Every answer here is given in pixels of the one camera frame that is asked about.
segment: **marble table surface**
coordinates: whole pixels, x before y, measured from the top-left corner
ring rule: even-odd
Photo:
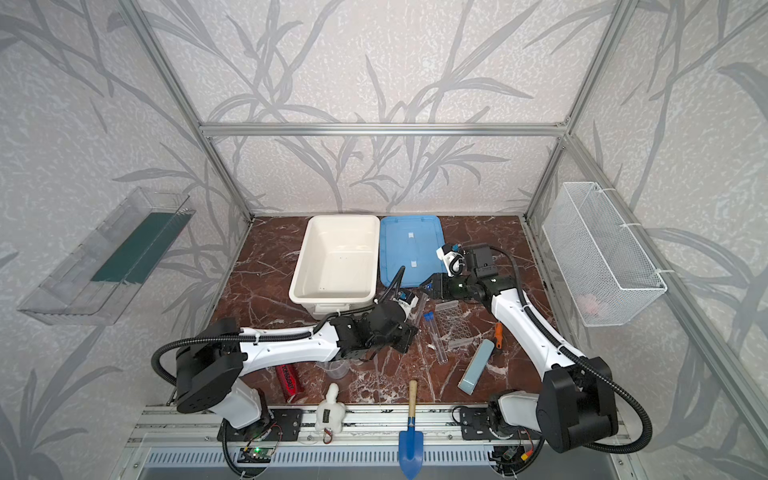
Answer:
[[[264,329],[308,326],[316,322],[301,305],[292,303],[288,298],[309,219],[255,219],[212,321],[233,316],[241,326]],[[523,288],[541,314],[554,325],[520,218],[440,217],[440,221],[446,242],[485,242],[511,253],[518,263]],[[501,266],[507,260],[496,257],[496,262]],[[500,273],[511,273],[511,268],[503,267]],[[434,305],[431,300],[427,302],[425,313],[432,311]],[[491,357],[472,395],[458,389],[475,350],[483,339],[493,338],[495,328],[495,319],[482,305],[460,303],[460,306],[472,342],[448,350],[446,364],[438,364],[429,334],[420,329],[406,354],[387,347],[370,362],[352,361],[349,373],[339,380],[328,378],[314,362],[295,364],[304,393],[293,403],[321,402],[327,386],[333,381],[339,384],[339,401],[344,403],[408,402],[410,379],[419,381],[420,403],[487,402],[491,395],[510,389],[538,392],[541,382],[533,363],[506,329],[502,352]],[[448,338],[451,333],[441,330],[441,334],[445,343],[452,339]],[[274,368],[253,372],[243,380],[249,386],[261,389],[269,404],[285,403]]]

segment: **wall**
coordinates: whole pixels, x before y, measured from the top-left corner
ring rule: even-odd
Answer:
[[[106,478],[170,386],[161,344],[201,327],[245,223],[115,2],[0,5],[0,476]],[[136,186],[197,213],[117,324],[16,306]]]
[[[228,137],[224,163],[259,214],[519,214],[552,137]],[[411,161],[409,152],[428,157]]]
[[[614,1],[141,5],[207,122],[554,123],[571,108]],[[218,145],[257,213],[521,213],[553,143],[232,137]]]
[[[576,127],[764,392],[766,14],[766,2],[641,3]],[[584,179],[567,157],[558,173],[532,219],[543,250],[559,184]],[[768,478],[768,459],[663,300],[626,326],[589,330],[567,305],[581,346],[654,421],[640,453],[649,478]]]

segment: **wooden handle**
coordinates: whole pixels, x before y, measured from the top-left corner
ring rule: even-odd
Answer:
[[[416,416],[416,389],[418,387],[419,387],[419,382],[416,382],[415,380],[411,380],[411,384],[409,386],[410,400],[408,401],[408,417]]]

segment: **red can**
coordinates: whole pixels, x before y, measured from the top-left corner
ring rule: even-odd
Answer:
[[[277,378],[280,379],[280,386],[283,387],[283,397],[286,402],[291,403],[300,393],[304,393],[304,388],[299,381],[299,373],[293,364],[278,365],[275,371]]]

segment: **clear plastic tray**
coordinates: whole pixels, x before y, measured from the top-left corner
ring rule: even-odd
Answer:
[[[18,310],[51,325],[113,325],[195,213],[188,198],[136,188]]]

